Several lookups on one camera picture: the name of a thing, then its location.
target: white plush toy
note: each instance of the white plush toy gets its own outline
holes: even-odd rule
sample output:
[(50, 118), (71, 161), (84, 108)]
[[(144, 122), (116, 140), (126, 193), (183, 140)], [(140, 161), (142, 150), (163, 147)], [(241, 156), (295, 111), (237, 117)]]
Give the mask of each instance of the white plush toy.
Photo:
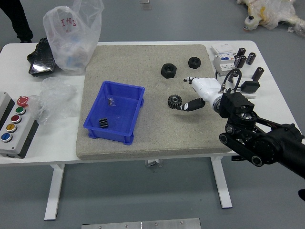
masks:
[(305, 37), (305, 20), (295, 14), (295, 0), (237, 0), (238, 4), (248, 6), (249, 17), (245, 19), (246, 31), (251, 31), (262, 25), (274, 29), (280, 21), (292, 25), (288, 32), (296, 32)]

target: granite slab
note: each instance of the granite slab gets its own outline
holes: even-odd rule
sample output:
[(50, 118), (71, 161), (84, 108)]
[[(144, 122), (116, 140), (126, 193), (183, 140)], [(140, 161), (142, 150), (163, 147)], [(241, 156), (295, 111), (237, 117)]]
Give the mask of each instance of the granite slab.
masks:
[[(192, 69), (189, 58), (201, 59)], [(172, 79), (161, 75), (161, 67), (172, 63), (177, 73)], [(76, 155), (81, 160), (124, 160), (142, 158), (189, 157), (231, 150), (219, 141), (226, 120), (206, 104), (204, 108), (184, 112), (168, 107), (172, 94), (183, 103), (198, 98), (185, 77), (214, 77), (204, 45), (104, 45), (97, 46), (86, 70), (77, 133)], [(91, 139), (84, 121), (103, 81), (143, 86), (144, 105), (134, 129), (132, 145), (106, 139)]]

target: emergency stop button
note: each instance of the emergency stop button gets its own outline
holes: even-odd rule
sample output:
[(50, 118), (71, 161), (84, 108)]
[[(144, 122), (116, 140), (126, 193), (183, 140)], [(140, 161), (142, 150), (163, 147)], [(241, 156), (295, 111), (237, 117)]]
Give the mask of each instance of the emergency stop button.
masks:
[(28, 97), (20, 96), (19, 99), (17, 100), (17, 104), (19, 106), (22, 106), (22, 107), (27, 107), (28, 106), (28, 104), (27, 104), (28, 100), (29, 100)]

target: black hex nut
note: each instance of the black hex nut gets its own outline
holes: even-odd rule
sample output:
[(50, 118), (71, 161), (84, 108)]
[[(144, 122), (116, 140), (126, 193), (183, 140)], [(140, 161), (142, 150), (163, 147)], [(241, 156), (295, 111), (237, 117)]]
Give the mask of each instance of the black hex nut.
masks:
[(173, 78), (176, 75), (177, 68), (172, 63), (166, 63), (162, 66), (161, 75), (166, 79)]
[(198, 57), (193, 56), (189, 59), (190, 68), (197, 69), (200, 67), (200, 65), (201, 65), (201, 60)]

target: blue button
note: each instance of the blue button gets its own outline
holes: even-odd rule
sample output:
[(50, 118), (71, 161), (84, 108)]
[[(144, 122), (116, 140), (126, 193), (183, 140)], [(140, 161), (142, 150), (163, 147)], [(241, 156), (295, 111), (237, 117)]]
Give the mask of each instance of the blue button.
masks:
[(12, 139), (12, 135), (9, 133), (2, 134), (1, 140), (3, 142), (9, 142)]

